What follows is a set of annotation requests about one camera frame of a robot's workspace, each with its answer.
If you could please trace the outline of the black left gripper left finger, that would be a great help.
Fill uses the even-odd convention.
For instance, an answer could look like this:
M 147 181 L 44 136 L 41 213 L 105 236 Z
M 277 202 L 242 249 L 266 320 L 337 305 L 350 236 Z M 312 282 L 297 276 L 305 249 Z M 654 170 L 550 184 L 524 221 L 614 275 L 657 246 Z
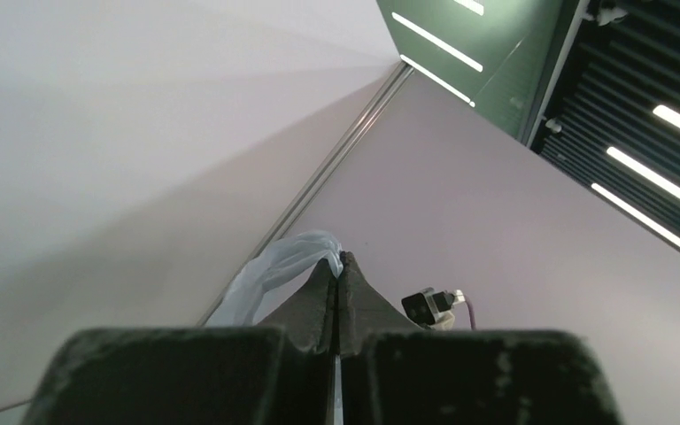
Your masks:
M 336 278 L 319 261 L 260 323 L 91 328 L 46 369 L 26 424 L 326 424 Z

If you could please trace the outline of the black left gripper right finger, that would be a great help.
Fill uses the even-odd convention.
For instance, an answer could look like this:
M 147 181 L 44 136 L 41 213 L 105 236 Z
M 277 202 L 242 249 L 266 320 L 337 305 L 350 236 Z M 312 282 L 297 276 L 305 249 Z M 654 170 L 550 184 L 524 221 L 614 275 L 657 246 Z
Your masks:
M 620 424 L 591 349 L 555 329 L 420 328 L 340 256 L 339 342 L 347 424 Z

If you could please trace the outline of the blue plastic trash bag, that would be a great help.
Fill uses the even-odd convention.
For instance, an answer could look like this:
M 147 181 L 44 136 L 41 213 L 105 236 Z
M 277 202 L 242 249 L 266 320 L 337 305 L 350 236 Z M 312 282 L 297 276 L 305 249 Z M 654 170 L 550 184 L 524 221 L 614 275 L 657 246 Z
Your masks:
M 250 326 L 264 296 L 325 259 L 334 277 L 344 269 L 342 245 L 328 231 L 312 230 L 270 243 L 243 266 L 206 327 Z

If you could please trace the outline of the aluminium left corner post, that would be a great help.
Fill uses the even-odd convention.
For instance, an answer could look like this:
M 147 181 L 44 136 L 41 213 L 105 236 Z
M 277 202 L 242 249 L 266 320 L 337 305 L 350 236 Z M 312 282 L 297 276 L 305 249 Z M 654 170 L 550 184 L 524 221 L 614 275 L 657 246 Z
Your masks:
M 362 109 L 359 116 L 347 128 L 310 179 L 289 203 L 255 249 L 249 254 L 243 266 L 257 258 L 269 244 L 282 238 L 293 227 L 294 223 L 301 217 L 308 205 L 312 203 L 332 174 L 380 119 L 390 101 L 402 89 L 412 73 L 413 68 L 405 62 L 399 62 L 394 67 L 389 77 Z

